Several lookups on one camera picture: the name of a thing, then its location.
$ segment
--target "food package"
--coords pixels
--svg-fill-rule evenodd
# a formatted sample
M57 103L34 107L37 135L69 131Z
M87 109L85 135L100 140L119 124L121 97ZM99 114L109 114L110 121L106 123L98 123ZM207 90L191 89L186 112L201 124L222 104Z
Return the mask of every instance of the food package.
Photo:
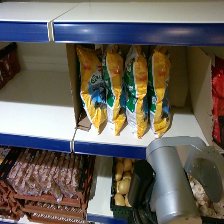
M54 158L53 164L51 166L51 170L50 170L49 175L47 177L46 186L45 186L45 189L44 189L45 194L48 193L48 191L51 189L51 186L54 184L54 175L55 175L57 165L58 165L58 157L56 156Z
M26 155L28 154L29 152L29 149L27 149L25 152L21 152L18 159L16 160L14 166L12 167L12 169L10 170L8 176L7 176L7 181L8 183L12 186L12 183L13 183L13 180L14 178L16 177L21 165L22 165L22 162L25 160L26 158Z
M222 68L212 66L213 139L224 146L224 74Z
M147 80L145 54L141 46L133 45L125 61L124 85L127 121L138 138L144 135L148 125Z
M102 80L101 50L76 46L80 62L80 96L90 122L100 132L100 125L107 119L105 87Z
M118 45L108 45L102 61L103 79L106 86L107 119L116 136L126 120L123 63Z
M76 197L77 188L79 186L81 171L83 169L83 156L75 155L74 166L72 170L71 182L68 184L68 190L72 196Z
M69 190L69 185L72 180L72 171L73 171L74 161L75 161L75 155L72 153L70 156L68 171L65 177L65 186L64 186L64 192L63 192L65 197L67 198L71 198L73 196L72 192L70 192Z
M61 172L59 174L59 181L58 181L58 185L63 194L65 193L65 178L68 172L69 161L70 161L70 153L67 153L65 156L64 163L61 167Z
M40 176L40 186L41 186L43 191L45 191L47 177L48 177L49 172L51 170L51 165L52 165L52 163L54 161L54 158L55 158L55 152L51 152L50 158L48 158L48 161L46 163L46 166L45 166L44 170L41 173L39 173L39 176Z
M38 194L38 192L36 192L36 189L31 188L32 185L30 185L30 182L32 182L32 173L33 173L33 170L34 170L39 158L40 158L40 152L37 151L37 153L35 155L35 158L33 160L33 163L27 169L26 176L24 177L25 185L26 185L26 189L27 189L26 191L24 191L25 195L33 195L33 194L36 195L36 194Z
M4 161L5 157L8 155L10 150L11 148L0 146L0 164Z
M63 166L65 159L65 153L61 153L61 157L59 158L58 165L55 170L55 175L54 175L54 182L51 185L51 188L49 192L54 196L54 198L57 200L57 202L60 202L63 198L63 194L61 192L61 189L59 187L59 174L61 172L61 168Z
M149 59L148 103L151 129L160 138L170 124L168 83L171 63L167 47L157 47Z
M30 189L33 189L33 193L34 193L34 189L35 189L35 194L34 196L39 196L42 194L42 189L41 186L39 185L39 169L40 166L45 158L47 154L47 151L42 151L41 156L36 164L36 166L34 167L33 173L31 174L30 179L27 181L27 184L29 185Z
M22 162L22 165L21 165L16 177L13 180L12 186L17 193L20 193L20 186L22 184L23 177L26 173L26 170L29 166L28 164L29 164L30 160L32 160L32 157L31 157L31 153L29 152L28 155L26 156L24 162Z

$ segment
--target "silver metal part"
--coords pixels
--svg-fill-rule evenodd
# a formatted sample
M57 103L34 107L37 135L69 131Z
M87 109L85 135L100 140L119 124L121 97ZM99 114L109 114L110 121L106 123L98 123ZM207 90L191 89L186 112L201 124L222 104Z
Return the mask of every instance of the silver metal part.
M150 206L159 224L201 223L183 166L211 201L223 200L224 158L200 138L156 139L147 147L146 159L156 173Z
M190 185L174 147L152 150L147 161L156 173L150 206L159 224L185 217L186 223L201 223Z

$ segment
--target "chip bag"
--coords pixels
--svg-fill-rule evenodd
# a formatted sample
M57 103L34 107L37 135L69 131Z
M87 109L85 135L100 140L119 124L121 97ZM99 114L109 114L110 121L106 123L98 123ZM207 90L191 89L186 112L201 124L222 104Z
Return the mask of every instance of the chip bag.
M107 119L105 87L102 79L101 49L91 50L76 46L80 62L80 96L90 122L100 132Z
M149 59L148 102L151 129L160 138L170 124L168 82L171 63L167 47L156 49Z
M123 58L118 45L108 45L103 56L103 79L106 86L107 118L117 136L126 120L123 91Z
M141 138L148 125L147 105L148 69L141 46L132 46L125 62L124 84L126 91L126 115L132 132Z

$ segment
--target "brown packaged product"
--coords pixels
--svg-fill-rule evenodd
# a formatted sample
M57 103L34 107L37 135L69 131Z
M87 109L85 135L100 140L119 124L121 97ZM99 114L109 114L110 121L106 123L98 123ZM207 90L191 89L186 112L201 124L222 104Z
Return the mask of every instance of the brown packaged product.
M27 165L27 169L24 173L24 176L21 177L21 184L17 187L17 193L18 194L21 194L21 195L26 195L26 192L28 190L28 186L26 186L26 175L27 175L27 172L29 171L30 167L32 166L32 163L33 163L33 160L35 158L35 155L31 156L31 159Z
M28 154L29 152L29 149L27 149L24 153L23 151L20 153L18 159L16 160L14 166L12 167L12 169L10 170L8 176L7 176L7 181L8 183L12 186L12 183L13 183L13 180L14 178L16 177L18 171L19 171L19 168L21 167L22 165L22 162L25 160L26 158L26 155Z
M52 152L51 151L47 151L47 154L46 156L44 157L44 160L39 168L39 171L38 171L38 178L37 178L37 182L40 184L41 182L41 177L42 177L42 174L43 174L43 171L45 169L45 167L47 166L47 163L48 161L50 160L50 156L51 156Z
M68 165L69 165L69 160L70 160L70 153L67 153L65 156L65 160L64 163L61 167L61 172L59 174L59 179L58 179L58 185L61 189L61 192L64 194L64 187L65 187L65 178L66 178L66 174L68 171Z
M34 167L33 173L31 174L31 178L27 182L29 184L30 189L33 189L33 190L35 189L36 194L34 196L38 196L38 195L42 194L42 190L41 190L39 183L37 182L37 179L38 179L38 172L40 169L40 165L42 164L46 153L47 153L47 151L45 151L45 150L42 151L41 156L40 156L36 166Z
M50 172L51 165L54 161L54 157L55 157L55 152L52 152L44 170L42 171L42 173L39 173L39 175L40 175L40 186L41 186L43 191L46 188L46 179L47 179L47 176Z
M64 186L64 192L63 192L66 198L72 198L73 196L73 194L69 190L69 184L71 183L71 180L72 180L72 171L73 171L74 161L75 161L75 155L71 153L70 161L68 165L68 171L65 177L65 186Z
M77 197L77 188L79 186L80 177L83 169L84 158L82 155L78 155L78 162L74 164L73 172L72 172L72 180L70 183L70 191L74 197Z
M27 169L27 166L28 166L30 160L31 160L31 153L28 153L25 161L22 163L22 165L12 183L12 186L17 193L20 190L19 187L22 183L23 176L26 173L26 169Z
M49 191L53 195L53 197L57 200L57 202L60 202L63 198L63 194L61 192L60 187L58 186L58 183L59 183L59 174L64 162L64 158L65 158L65 153L61 153L61 157L59 158L58 165L55 170L54 182L51 185L51 189Z
M56 171L57 165L58 165L58 157L55 157L54 161L53 161L53 164L51 166L51 170L50 170L49 175L48 175L47 180L46 180L46 188L44 189L44 193L45 194L48 193L48 191L51 189L51 185L54 182L54 178L53 177L55 175L55 171Z
M25 179L26 189L27 189L27 191L24 192L25 195L31 195L30 194L30 188L31 188L30 183L32 183L32 176L31 175L32 175L32 172L33 172L33 170L34 170L34 168L35 168L39 158L40 158L40 152L37 151L37 153L35 155L35 158L34 158L32 164L31 164L31 166L28 168L26 176L24 178Z

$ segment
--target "store shelf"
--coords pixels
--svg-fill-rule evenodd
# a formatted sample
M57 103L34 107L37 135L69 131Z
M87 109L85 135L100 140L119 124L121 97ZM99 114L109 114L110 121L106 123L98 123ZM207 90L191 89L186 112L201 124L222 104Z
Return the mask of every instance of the store shelf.
M70 152L75 119L68 73L22 71L0 93L0 144Z
M113 158L96 157L93 183L87 209L87 221L89 222L109 224L127 223L127 220L113 218L113 212L110 210L112 164Z
M0 4L0 41L48 42L51 21L75 7L74 3L4 2Z
M86 2L54 20L56 42L224 44L224 2Z
M190 136L199 137L207 143L201 128L187 108L172 108L172 124L164 137ZM114 136L108 124L100 135L91 128L89 132L77 130L74 138L74 150L77 153L145 159L146 147L155 139L151 130L137 139L127 125L120 133Z

